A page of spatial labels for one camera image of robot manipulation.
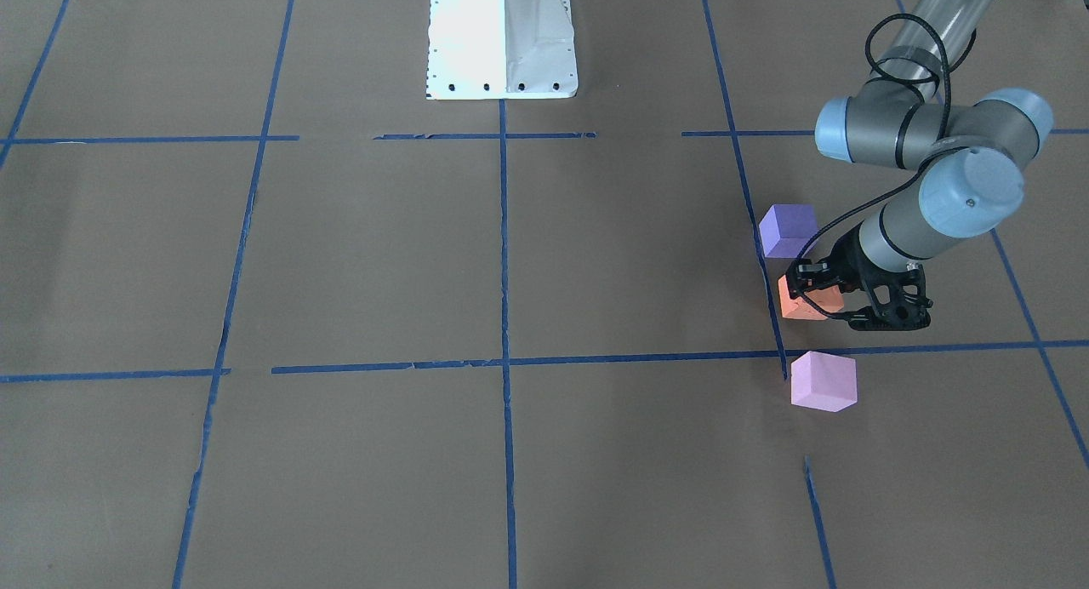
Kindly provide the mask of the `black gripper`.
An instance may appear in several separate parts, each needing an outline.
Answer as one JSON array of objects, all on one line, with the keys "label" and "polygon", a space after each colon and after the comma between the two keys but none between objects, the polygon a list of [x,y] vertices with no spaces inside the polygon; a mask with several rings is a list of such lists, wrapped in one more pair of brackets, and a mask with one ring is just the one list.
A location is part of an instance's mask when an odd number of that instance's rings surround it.
[{"label": "black gripper", "polygon": [[864,251],[860,231],[851,231],[834,243],[822,260],[796,259],[786,270],[787,299],[803,302],[802,295],[813,302],[843,302],[843,294],[864,293],[869,299],[869,279],[874,263]]}]

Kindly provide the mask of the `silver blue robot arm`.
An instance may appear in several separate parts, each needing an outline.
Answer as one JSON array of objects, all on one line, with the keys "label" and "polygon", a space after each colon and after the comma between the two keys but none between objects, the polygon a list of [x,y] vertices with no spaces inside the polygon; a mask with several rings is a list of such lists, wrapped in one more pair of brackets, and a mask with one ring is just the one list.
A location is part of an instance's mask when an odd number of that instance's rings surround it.
[{"label": "silver blue robot arm", "polygon": [[993,231],[1020,208],[1024,170],[1054,128],[1051,105],[1021,88],[953,103],[952,77],[975,46],[996,0],[919,0],[874,33],[898,34],[874,54],[864,42],[869,77],[859,93],[830,100],[813,126],[820,154],[845,163],[898,168],[911,177],[864,203],[868,216],[809,258],[813,240],[785,273],[790,298],[831,320],[868,317],[905,326],[930,309],[923,263]]}]

